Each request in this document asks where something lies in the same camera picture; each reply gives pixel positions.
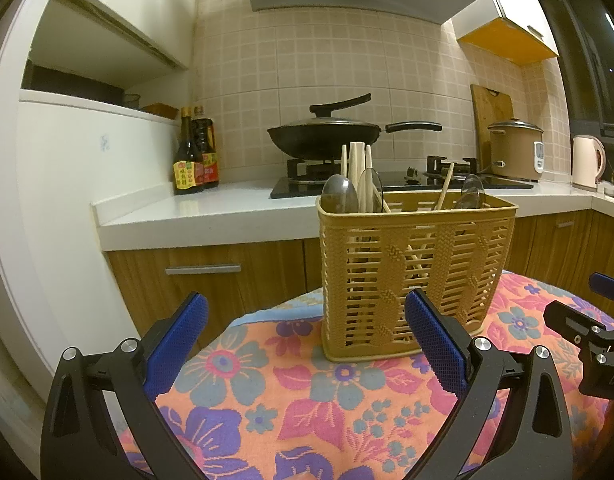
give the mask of orange cabinet underside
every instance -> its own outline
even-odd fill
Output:
[[[484,48],[521,66],[557,57],[532,34],[504,18],[497,18],[477,28],[460,41]]]

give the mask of gas stove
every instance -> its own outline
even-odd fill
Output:
[[[340,164],[306,164],[304,173],[299,171],[301,160],[287,161],[287,174],[281,178],[271,192],[271,198],[291,198],[296,196],[316,196],[321,194],[325,181],[340,172]],[[382,171],[379,176],[384,191],[415,191],[442,189],[450,162],[444,156],[427,157],[426,171],[409,168],[407,171]],[[470,173],[477,173],[475,158],[463,158],[455,162],[449,189],[461,189],[463,180]],[[499,176],[480,175],[485,189],[532,189],[529,182],[508,180]]]

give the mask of table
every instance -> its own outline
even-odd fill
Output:
[[[590,459],[607,401],[578,392],[578,349],[543,323],[552,300],[614,330],[614,320],[565,290],[505,272],[482,335],[499,349],[552,352],[572,426],[575,465]],[[321,347],[322,289],[237,319],[182,368],[156,400],[162,415],[210,480],[400,480],[455,403],[424,355],[335,364]],[[506,401],[499,392],[468,460],[481,463]],[[129,430],[120,441],[148,470]]]

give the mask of wok handle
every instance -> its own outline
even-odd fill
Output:
[[[385,126],[385,132],[388,134],[402,132],[403,130],[431,130],[433,132],[442,132],[443,126],[440,123],[431,123],[429,121],[403,121],[402,123],[387,124],[387,126]]]
[[[331,117],[331,113],[334,110],[342,110],[343,108],[350,108],[356,105],[367,103],[371,100],[372,94],[365,94],[347,101],[340,101],[338,103],[330,103],[327,105],[311,105],[309,111],[312,114],[316,114],[316,117]]]

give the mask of electric kettle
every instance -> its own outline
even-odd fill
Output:
[[[596,137],[574,137],[572,186],[596,191],[596,184],[605,171],[606,160],[603,144]]]

